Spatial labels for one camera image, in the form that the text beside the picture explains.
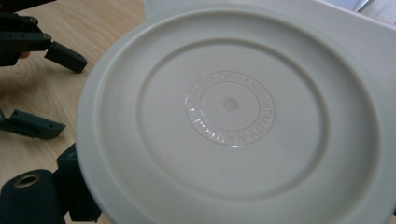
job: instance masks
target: table surface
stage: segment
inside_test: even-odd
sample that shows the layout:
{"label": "table surface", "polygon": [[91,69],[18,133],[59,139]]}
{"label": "table surface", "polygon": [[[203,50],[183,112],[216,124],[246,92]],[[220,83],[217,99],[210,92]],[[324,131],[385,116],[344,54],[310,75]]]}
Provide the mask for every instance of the table surface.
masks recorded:
{"label": "table surface", "polygon": [[[63,0],[24,10],[44,33],[84,55],[88,65],[74,74],[33,52],[17,65],[0,67],[0,107],[6,117],[19,109],[64,123],[52,140],[31,139],[0,132],[0,186],[34,169],[57,169],[56,158],[75,142],[78,99],[92,67],[106,49],[144,20],[141,0]],[[72,223],[66,216],[66,222]],[[110,223],[101,216],[98,223]]]}

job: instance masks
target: embossed circular logo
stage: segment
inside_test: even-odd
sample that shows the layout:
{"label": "embossed circular logo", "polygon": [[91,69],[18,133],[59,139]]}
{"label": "embossed circular logo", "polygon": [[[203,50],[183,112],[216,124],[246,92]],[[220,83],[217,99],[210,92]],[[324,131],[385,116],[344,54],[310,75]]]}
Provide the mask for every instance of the embossed circular logo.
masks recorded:
{"label": "embossed circular logo", "polygon": [[270,93],[256,79],[236,72],[202,77],[191,86],[185,103],[198,133],[230,147],[262,138],[275,118]]}

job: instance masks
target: black clamp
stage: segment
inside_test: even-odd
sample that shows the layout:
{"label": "black clamp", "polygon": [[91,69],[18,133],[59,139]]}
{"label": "black clamp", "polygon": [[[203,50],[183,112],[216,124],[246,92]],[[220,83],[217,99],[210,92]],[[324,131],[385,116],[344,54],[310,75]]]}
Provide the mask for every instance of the black clamp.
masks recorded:
{"label": "black clamp", "polygon": [[58,170],[34,170],[9,180],[0,193],[0,223],[64,224],[69,212],[73,221],[97,221],[96,205],[79,170],[76,148],[58,159]]}
{"label": "black clamp", "polygon": [[0,130],[28,137],[52,139],[57,137],[65,125],[48,119],[42,119],[20,110],[14,110],[6,119],[0,108]]}
{"label": "black clamp", "polygon": [[53,0],[0,0],[0,66],[14,65],[23,52],[48,50],[45,58],[76,73],[81,73],[87,60],[73,50],[51,42],[51,36],[38,28],[34,17],[19,16],[16,11]]}

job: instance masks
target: black plastic bracket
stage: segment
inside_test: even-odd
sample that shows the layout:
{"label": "black plastic bracket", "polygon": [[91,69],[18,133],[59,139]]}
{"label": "black plastic bracket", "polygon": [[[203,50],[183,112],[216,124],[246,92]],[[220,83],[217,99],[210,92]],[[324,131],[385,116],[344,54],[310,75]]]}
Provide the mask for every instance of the black plastic bracket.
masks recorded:
{"label": "black plastic bracket", "polygon": [[14,110],[9,119],[6,119],[3,111],[0,109],[0,130],[2,131],[28,137],[52,139],[59,136],[64,127],[66,126],[62,123],[42,119],[20,110]]}
{"label": "black plastic bracket", "polygon": [[45,58],[76,73],[82,72],[87,65],[83,56],[57,42],[51,42],[51,36],[38,28],[36,18],[14,13],[48,2],[51,1],[0,0],[0,66],[16,64],[23,52],[48,50]]}
{"label": "black plastic bracket", "polygon": [[79,170],[76,148],[71,146],[58,159],[58,170],[34,170],[9,180],[0,193],[0,223],[64,224],[96,222],[98,208]]}

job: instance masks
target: white plastic lid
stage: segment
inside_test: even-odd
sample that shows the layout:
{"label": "white plastic lid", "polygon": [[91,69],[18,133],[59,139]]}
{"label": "white plastic lid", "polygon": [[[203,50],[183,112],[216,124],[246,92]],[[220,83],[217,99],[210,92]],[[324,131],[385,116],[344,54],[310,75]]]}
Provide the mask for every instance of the white plastic lid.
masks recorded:
{"label": "white plastic lid", "polygon": [[378,90],[297,21],[181,9],[95,66],[78,159],[116,223],[385,223],[396,144]]}

